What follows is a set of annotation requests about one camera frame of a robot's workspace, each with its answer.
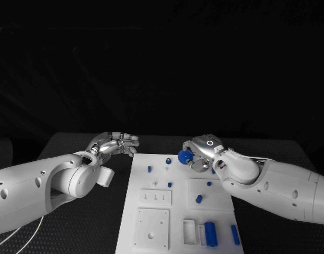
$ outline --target white cable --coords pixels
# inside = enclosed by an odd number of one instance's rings
[[[238,154],[231,148],[228,148],[228,151],[229,151],[234,155],[241,156],[241,157],[248,158],[248,159],[260,159],[260,160],[271,160],[271,161],[275,161],[275,160],[273,160],[273,159],[267,159],[267,158],[261,158],[261,157],[244,156],[244,155]]]
[[[36,231],[34,231],[34,233],[33,233],[33,235],[31,235],[28,241],[26,242],[24,246],[23,246],[21,249],[18,250],[18,252],[24,249],[26,245],[30,243],[30,240],[31,240],[31,238],[33,238],[34,235],[36,235],[36,232],[37,232],[37,229],[39,229],[40,224],[41,224],[41,220],[39,221]]]
[[[14,232],[8,235],[8,237],[0,242],[0,245],[7,241],[7,239],[17,233],[20,228],[14,230]]]

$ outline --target blue bolt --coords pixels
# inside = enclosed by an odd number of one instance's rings
[[[197,204],[200,203],[200,200],[202,200],[202,196],[197,195],[196,200],[195,200]]]

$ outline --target black background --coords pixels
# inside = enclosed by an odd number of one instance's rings
[[[14,163],[57,131],[291,139],[324,174],[324,1],[0,2]]]

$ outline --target gray fabric tablecloth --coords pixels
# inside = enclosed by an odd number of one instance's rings
[[[96,134],[56,133],[39,159],[83,150]],[[190,137],[138,135],[138,153],[177,154]],[[249,156],[271,158],[314,170],[294,141],[221,138],[226,147]],[[95,186],[89,194],[62,205],[43,218],[41,226],[21,253],[114,253],[124,208],[131,158],[112,156],[108,188]],[[294,222],[232,198],[244,253],[324,253],[324,225]],[[23,226],[0,246],[0,253],[15,253],[28,240],[39,220]],[[0,235],[0,241],[8,236]]]

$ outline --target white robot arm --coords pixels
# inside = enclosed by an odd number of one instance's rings
[[[108,187],[114,172],[101,165],[111,155],[132,156],[138,138],[104,132],[85,151],[0,170],[0,234],[21,227],[62,204],[82,198],[95,183]]]
[[[223,190],[258,208],[290,220],[324,224],[324,176],[317,173],[239,155],[210,134],[183,143],[179,161],[196,172],[212,167]]]

